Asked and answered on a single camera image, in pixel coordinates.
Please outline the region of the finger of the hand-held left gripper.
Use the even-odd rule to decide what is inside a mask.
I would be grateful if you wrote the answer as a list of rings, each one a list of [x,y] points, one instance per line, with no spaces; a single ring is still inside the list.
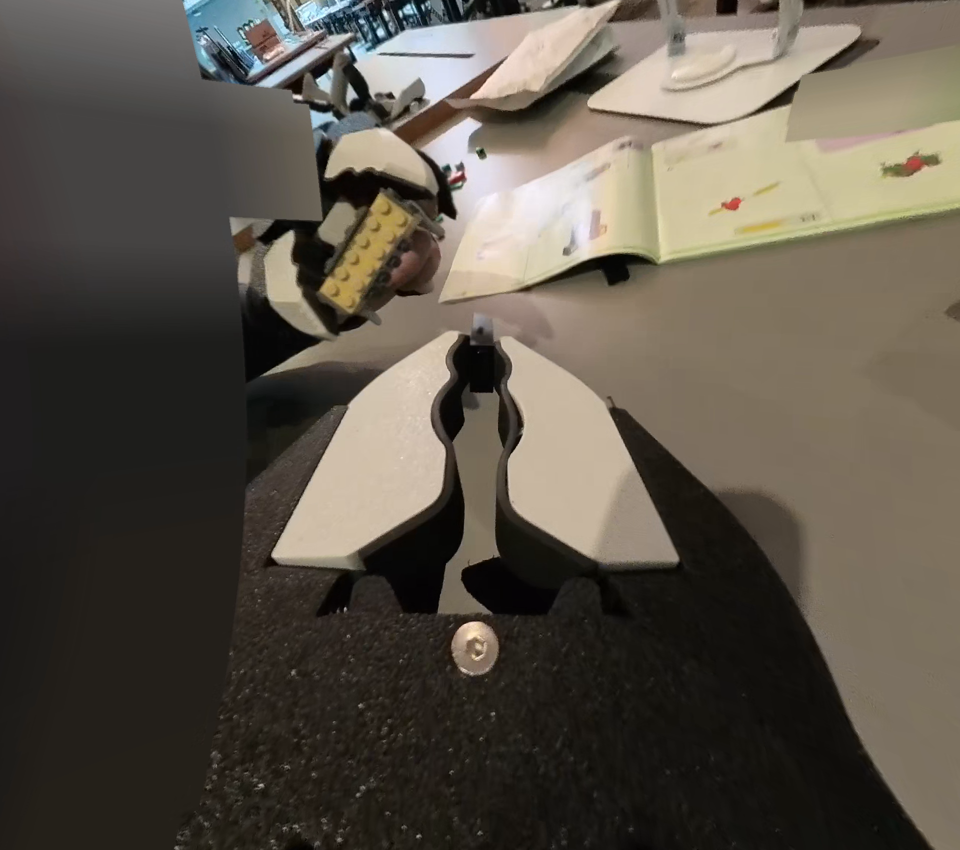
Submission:
[[[341,244],[322,229],[267,229],[258,237],[257,291],[275,315],[310,340],[331,341],[359,328],[359,317],[319,298]]]
[[[437,184],[427,158],[394,133],[372,128],[320,139],[322,208],[368,208],[382,193],[437,208]]]

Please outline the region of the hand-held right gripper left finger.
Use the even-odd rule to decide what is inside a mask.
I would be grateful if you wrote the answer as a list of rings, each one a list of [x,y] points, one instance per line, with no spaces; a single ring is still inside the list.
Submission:
[[[276,564],[369,568],[450,503],[466,339],[442,333],[350,402],[270,554]]]

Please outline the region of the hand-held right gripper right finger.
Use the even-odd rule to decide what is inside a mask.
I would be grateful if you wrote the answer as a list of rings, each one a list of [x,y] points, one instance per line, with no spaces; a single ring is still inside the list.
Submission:
[[[497,344],[501,558],[513,572],[676,568],[679,556],[606,402],[513,337]]]

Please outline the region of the yellow grey brick assembly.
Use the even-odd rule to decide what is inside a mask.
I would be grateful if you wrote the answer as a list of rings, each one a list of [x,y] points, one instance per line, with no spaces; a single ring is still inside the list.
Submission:
[[[372,203],[357,210],[343,240],[325,264],[317,290],[318,303],[342,322],[366,314],[373,296],[390,282],[400,260],[411,249],[415,232],[441,241],[446,233],[439,219],[411,200],[383,189]]]

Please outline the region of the black tall brick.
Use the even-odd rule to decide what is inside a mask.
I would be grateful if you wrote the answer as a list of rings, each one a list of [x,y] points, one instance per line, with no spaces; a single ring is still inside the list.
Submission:
[[[468,386],[474,394],[492,393],[498,387],[498,352],[494,321],[475,313],[467,350]]]

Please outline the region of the grey desk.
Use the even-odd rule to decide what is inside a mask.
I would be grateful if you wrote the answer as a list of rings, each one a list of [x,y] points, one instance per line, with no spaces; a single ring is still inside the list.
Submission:
[[[958,848],[958,215],[491,299],[613,397],[693,568],[623,615],[311,616],[251,832],[316,848]]]

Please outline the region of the person's left hand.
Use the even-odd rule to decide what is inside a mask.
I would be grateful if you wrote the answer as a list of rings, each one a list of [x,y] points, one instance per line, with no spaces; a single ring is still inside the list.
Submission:
[[[391,271],[388,284],[394,295],[423,295],[431,291],[432,282],[441,264],[441,248],[428,233],[417,232],[417,240],[402,254]]]

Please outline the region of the grey plastic parts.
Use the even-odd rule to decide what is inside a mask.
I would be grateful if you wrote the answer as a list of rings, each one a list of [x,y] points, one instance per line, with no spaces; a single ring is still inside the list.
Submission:
[[[348,51],[340,51],[334,57],[330,74],[327,89],[305,75],[300,93],[293,95],[294,102],[361,129],[390,128],[426,102],[426,87],[421,79],[414,80],[399,94],[372,91]]]

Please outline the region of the white paper bag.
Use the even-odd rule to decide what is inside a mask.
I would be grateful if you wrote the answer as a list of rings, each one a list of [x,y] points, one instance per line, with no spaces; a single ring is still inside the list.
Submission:
[[[611,19],[621,0],[579,7],[522,40],[456,110],[521,112],[606,62],[618,50]]]

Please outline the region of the brick instruction booklet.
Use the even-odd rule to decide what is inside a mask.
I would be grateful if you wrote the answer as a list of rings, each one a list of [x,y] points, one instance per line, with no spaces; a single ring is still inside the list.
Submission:
[[[487,196],[439,301],[522,291],[605,257],[669,264],[958,210],[958,122],[788,141],[789,113],[650,146],[622,137]]]

